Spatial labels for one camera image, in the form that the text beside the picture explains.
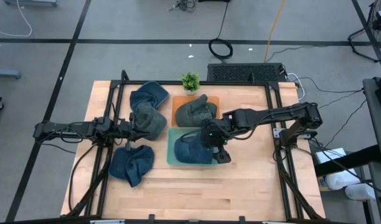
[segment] small plant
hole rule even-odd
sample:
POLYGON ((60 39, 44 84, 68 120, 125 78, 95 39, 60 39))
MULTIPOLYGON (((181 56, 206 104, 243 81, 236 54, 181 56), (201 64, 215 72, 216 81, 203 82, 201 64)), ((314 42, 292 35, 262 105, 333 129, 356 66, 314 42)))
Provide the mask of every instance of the small plant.
POLYGON ((185 90, 196 91, 200 87, 199 73, 188 72, 186 75, 182 74, 182 86, 185 90))

